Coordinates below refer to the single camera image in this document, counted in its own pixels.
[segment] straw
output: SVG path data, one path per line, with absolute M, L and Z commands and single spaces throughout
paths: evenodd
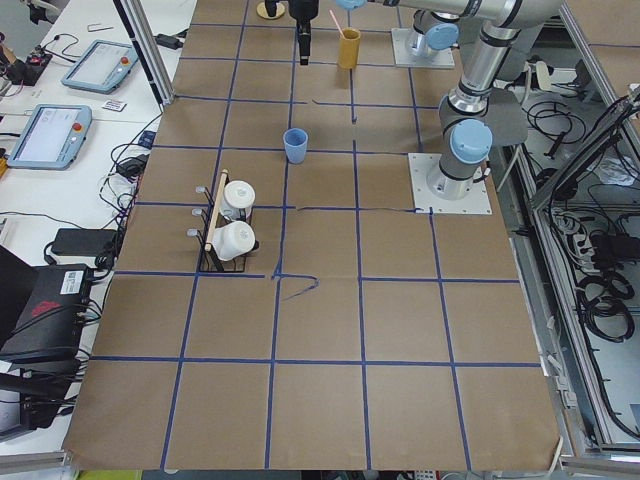
M 336 28 L 338 29 L 338 32 L 340 32 L 340 36 L 346 39 L 346 37 L 344 36 L 344 33 L 342 32 L 342 27 L 338 23 L 338 19 L 336 18 L 336 14 L 333 13 L 333 10 L 329 9 L 329 15 L 331 15 L 331 18 L 333 18 L 333 23 L 336 24 Z

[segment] metal base plate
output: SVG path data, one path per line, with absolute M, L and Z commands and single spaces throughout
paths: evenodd
M 393 54 L 398 67 L 415 67 L 415 68 L 438 68 L 451 70 L 456 64 L 453 60 L 451 49 L 442 50 L 431 58 L 414 57 L 407 51 L 405 42 L 411 34 L 408 28 L 392 28 L 391 38 L 393 40 Z
M 440 161 L 440 154 L 410 153 L 409 169 L 413 204 L 418 213 L 453 213 L 461 215 L 491 215 L 491 203 L 484 182 L 474 183 L 469 194 L 461 200 L 445 200 L 427 186 L 427 172 Z M 481 175 L 478 168 L 476 177 Z

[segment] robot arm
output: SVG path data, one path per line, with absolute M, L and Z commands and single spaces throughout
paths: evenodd
M 267 15 L 276 16 L 277 0 L 265 0 Z M 289 15 L 296 21 L 300 65 L 308 65 L 311 56 L 311 20 L 318 16 L 319 0 L 289 0 Z
M 300 63 L 306 65 L 311 47 L 311 20 L 318 14 L 319 0 L 288 1 L 289 13 L 298 25 Z M 355 10 L 366 3 L 418 9 L 419 12 L 414 18 L 414 30 L 424 33 L 427 30 L 441 29 L 442 32 L 435 37 L 442 44 L 450 43 L 454 33 L 457 38 L 457 31 L 442 28 L 447 23 L 451 24 L 451 20 L 457 17 L 478 17 L 486 20 L 471 58 L 464 65 L 458 85 L 440 105 L 439 115 L 445 151 L 438 168 L 428 176 L 430 188 L 437 195 L 449 200 L 462 198 L 468 191 L 469 182 L 473 181 L 472 177 L 478 164 L 486 158 L 494 141 L 491 125 L 485 125 L 478 117 L 486 112 L 487 99 L 506 54 L 521 29 L 544 23 L 549 17 L 557 14 L 564 0 L 335 1 L 347 10 Z M 267 0 L 266 3 L 267 12 L 271 9 L 275 15 L 276 1 Z M 437 42 L 430 47 L 437 49 Z

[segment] blue plastic cup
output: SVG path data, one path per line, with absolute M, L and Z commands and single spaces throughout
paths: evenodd
M 307 154 L 309 135 L 301 128 L 291 128 L 284 132 L 284 151 L 291 163 L 302 163 Z

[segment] small white label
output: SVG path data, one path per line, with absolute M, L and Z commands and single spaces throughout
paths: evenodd
M 114 112 L 121 112 L 126 106 L 127 104 L 120 100 L 107 100 L 104 102 L 104 105 L 102 105 L 102 108 L 105 110 L 113 110 Z
M 74 270 L 64 274 L 64 281 L 60 289 L 60 295 L 73 295 L 80 291 L 82 286 L 82 270 Z

